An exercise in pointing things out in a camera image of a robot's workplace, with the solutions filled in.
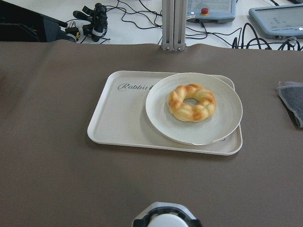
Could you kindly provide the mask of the tea bottle white cap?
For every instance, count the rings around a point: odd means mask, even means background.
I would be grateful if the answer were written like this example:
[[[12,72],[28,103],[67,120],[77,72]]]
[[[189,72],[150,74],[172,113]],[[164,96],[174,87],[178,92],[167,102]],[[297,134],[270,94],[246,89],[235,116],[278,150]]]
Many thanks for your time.
[[[201,227],[202,223],[181,204],[154,202],[132,221],[133,227]]]

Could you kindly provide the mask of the cream serving tray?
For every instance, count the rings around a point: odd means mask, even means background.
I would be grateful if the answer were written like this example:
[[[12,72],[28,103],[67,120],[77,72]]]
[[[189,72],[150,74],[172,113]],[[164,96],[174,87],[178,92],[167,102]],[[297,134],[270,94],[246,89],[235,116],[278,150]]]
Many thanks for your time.
[[[208,145],[174,141],[158,131],[146,113],[146,98],[155,84],[176,72],[121,70],[112,73],[90,120],[87,134],[95,143],[158,148],[214,155],[232,155],[242,147],[240,124],[227,137]],[[234,89],[225,76],[213,75]]]

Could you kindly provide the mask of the white round plate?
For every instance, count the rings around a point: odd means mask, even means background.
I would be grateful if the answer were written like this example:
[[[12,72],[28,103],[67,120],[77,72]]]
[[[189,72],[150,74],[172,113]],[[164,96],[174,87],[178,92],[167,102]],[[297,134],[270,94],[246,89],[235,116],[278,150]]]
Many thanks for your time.
[[[211,90],[216,100],[213,116],[200,122],[183,122],[169,111],[169,93],[178,85],[197,83]],[[153,126],[166,137],[189,145],[208,145],[230,135],[242,119],[242,103],[227,83],[212,75],[179,73],[153,86],[146,98],[146,113]]]

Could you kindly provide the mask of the blue teach pendant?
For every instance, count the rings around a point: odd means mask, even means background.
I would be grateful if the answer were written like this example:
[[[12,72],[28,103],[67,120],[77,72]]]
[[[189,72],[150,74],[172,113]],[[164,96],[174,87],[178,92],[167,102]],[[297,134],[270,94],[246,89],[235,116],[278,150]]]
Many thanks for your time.
[[[236,0],[188,0],[187,21],[227,23],[236,17]]]
[[[249,16],[268,39],[303,37],[302,4],[251,8]]]

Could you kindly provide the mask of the grey folded cloth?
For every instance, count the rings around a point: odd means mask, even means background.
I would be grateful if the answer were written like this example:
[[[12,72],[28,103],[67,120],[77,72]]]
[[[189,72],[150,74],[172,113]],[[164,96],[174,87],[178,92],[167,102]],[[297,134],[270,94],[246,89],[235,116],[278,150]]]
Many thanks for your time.
[[[303,83],[286,81],[279,82],[278,95],[287,109],[293,113],[298,128],[303,127]]]

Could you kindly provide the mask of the aluminium frame post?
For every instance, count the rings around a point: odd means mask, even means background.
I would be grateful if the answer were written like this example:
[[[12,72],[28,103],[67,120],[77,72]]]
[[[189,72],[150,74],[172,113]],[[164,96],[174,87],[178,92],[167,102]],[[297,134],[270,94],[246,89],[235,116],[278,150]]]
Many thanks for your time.
[[[186,16],[187,0],[162,1],[162,50],[184,51]]]

